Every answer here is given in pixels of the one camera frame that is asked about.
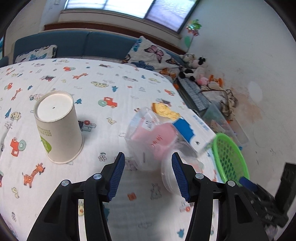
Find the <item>black white plush toy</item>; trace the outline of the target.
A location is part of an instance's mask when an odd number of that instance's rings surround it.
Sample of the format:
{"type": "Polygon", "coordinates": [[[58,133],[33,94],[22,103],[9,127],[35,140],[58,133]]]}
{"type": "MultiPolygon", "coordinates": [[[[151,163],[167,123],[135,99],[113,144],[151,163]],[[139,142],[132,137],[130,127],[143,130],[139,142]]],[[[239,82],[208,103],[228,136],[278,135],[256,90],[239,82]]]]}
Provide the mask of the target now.
{"type": "Polygon", "coordinates": [[[180,58],[186,64],[180,70],[179,77],[181,79],[188,78],[189,80],[197,81],[205,77],[206,58],[196,58],[194,54],[189,53],[180,55],[180,58]]]}

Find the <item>green plastic basket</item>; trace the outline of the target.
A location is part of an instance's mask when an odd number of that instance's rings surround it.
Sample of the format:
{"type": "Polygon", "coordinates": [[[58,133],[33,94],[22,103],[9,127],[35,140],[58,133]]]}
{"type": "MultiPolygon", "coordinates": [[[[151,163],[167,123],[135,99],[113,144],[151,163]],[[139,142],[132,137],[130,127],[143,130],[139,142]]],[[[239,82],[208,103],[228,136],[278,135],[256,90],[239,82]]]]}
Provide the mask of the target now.
{"type": "Polygon", "coordinates": [[[224,133],[218,133],[213,140],[212,151],[221,180],[233,180],[238,186],[240,178],[249,179],[246,161],[234,141],[224,133]]]}

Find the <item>colourful pinwheel wall decoration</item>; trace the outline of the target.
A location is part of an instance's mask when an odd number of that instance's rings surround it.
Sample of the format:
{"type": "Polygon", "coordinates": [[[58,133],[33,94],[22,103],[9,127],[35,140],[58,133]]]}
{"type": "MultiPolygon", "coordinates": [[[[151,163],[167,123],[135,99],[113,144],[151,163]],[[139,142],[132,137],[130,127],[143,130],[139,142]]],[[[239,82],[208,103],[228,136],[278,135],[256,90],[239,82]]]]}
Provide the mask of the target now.
{"type": "Polygon", "coordinates": [[[192,34],[194,37],[199,36],[199,30],[201,29],[202,25],[199,23],[198,19],[191,20],[188,25],[186,26],[186,29],[188,33],[192,34]]]}

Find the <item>white paper cup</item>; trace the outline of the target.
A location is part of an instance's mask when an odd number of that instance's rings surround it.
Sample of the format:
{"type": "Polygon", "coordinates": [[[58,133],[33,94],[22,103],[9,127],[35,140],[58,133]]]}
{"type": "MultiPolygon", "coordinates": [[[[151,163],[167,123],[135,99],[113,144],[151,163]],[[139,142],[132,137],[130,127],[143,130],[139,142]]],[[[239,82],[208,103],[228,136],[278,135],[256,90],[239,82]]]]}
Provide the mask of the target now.
{"type": "Polygon", "coordinates": [[[48,158],[56,164],[73,161],[84,144],[73,97],[64,91],[49,92],[35,104],[34,116],[48,158]]]}

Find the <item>white milk carton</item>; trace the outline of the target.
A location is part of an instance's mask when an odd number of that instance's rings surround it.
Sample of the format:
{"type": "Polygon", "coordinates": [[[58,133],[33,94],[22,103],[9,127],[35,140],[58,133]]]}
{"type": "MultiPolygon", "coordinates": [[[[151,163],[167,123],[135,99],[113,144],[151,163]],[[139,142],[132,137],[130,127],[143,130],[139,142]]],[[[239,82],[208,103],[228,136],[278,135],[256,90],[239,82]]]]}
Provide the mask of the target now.
{"type": "Polygon", "coordinates": [[[185,111],[173,125],[195,150],[197,156],[211,148],[216,137],[211,128],[191,109],[185,111]]]}

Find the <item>pink plush toy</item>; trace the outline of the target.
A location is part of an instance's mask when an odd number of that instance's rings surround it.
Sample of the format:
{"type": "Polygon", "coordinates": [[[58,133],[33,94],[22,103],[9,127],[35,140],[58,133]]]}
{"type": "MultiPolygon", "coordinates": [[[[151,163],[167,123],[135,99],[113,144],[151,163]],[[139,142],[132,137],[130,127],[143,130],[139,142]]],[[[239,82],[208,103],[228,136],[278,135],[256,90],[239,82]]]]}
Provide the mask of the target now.
{"type": "Polygon", "coordinates": [[[201,76],[201,77],[197,78],[196,83],[199,86],[207,86],[209,83],[209,79],[204,76],[201,76]]]}

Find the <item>butterfly print pillow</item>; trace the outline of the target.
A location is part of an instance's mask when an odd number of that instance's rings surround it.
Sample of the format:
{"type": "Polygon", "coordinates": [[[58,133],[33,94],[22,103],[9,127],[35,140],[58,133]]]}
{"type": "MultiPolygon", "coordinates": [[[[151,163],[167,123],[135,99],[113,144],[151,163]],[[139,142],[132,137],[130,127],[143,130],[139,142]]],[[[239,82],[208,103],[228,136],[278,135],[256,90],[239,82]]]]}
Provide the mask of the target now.
{"type": "Polygon", "coordinates": [[[122,63],[157,72],[172,80],[178,77],[180,69],[185,66],[179,55],[162,49],[143,36],[136,40],[122,63]]]}

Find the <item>blue sofa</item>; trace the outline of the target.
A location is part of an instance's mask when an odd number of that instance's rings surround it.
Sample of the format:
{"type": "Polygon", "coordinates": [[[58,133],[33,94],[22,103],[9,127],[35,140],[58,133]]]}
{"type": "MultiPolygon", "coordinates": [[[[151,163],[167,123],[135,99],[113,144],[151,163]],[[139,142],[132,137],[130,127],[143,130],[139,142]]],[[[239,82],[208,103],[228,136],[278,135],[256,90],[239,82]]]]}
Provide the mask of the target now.
{"type": "Polygon", "coordinates": [[[107,58],[123,60],[137,38],[83,30],[49,31],[30,35],[15,42],[13,61],[25,52],[56,45],[56,58],[107,58]]]}

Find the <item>window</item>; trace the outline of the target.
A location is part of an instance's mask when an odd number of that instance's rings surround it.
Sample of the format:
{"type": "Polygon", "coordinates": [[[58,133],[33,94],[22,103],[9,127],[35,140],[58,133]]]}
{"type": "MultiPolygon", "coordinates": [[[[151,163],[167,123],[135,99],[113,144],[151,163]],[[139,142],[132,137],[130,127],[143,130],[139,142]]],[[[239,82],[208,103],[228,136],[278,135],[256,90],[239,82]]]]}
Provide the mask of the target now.
{"type": "Polygon", "coordinates": [[[112,11],[149,20],[178,32],[198,1],[66,1],[65,9],[112,11]]]}

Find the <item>printed white table cloth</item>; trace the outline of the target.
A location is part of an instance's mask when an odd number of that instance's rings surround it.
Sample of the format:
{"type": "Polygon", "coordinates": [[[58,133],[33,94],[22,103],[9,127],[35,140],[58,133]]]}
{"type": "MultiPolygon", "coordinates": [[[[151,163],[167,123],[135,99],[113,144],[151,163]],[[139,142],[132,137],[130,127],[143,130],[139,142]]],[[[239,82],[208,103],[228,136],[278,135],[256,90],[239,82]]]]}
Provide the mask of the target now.
{"type": "Polygon", "coordinates": [[[1,68],[1,216],[17,240],[26,240],[58,184],[86,180],[125,154],[116,197],[104,204],[113,240],[184,240],[193,205],[168,192],[159,172],[140,172],[125,134],[136,112],[163,102],[189,110],[158,73],[98,60],[46,59],[1,68]],[[34,106],[52,91],[74,100],[84,146],[67,164],[46,155],[34,106]]]}

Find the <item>orange fox plush toy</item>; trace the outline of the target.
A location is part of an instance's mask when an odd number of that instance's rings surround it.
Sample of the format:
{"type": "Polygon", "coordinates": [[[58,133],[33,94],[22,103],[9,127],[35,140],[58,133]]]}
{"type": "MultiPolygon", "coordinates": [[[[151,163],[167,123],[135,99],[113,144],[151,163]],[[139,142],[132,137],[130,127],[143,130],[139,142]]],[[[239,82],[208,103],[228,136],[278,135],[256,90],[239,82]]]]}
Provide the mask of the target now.
{"type": "Polygon", "coordinates": [[[213,90],[222,90],[223,89],[223,79],[215,78],[214,75],[209,77],[208,87],[213,90]]]}

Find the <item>clear plastic storage box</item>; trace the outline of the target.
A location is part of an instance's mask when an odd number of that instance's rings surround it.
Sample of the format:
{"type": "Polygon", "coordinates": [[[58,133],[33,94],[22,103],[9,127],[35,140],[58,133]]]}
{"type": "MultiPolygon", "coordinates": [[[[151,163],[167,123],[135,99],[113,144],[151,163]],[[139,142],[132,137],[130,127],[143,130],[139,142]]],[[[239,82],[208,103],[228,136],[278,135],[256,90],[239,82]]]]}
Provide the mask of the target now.
{"type": "Polygon", "coordinates": [[[219,103],[216,101],[211,102],[202,115],[202,120],[215,133],[224,133],[229,136],[236,143],[239,149],[242,150],[249,143],[246,133],[236,119],[226,120],[222,112],[219,110],[218,104],[219,103]]]}

